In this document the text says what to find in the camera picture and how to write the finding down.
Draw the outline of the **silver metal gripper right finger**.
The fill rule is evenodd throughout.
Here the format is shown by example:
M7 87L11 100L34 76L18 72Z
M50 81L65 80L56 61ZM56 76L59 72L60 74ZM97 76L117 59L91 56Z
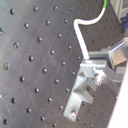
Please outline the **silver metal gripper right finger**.
M123 38L112 47L102 48L100 51L91 51L89 56L91 59L106 59L108 65L114 68L128 60L128 37Z

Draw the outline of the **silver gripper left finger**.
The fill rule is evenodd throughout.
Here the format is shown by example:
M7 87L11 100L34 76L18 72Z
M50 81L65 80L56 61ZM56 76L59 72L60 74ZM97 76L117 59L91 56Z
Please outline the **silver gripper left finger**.
M124 76L124 67L121 67L120 72L115 72L108 66L99 66L93 69L94 81L96 85L106 83L108 80L111 82L121 82Z

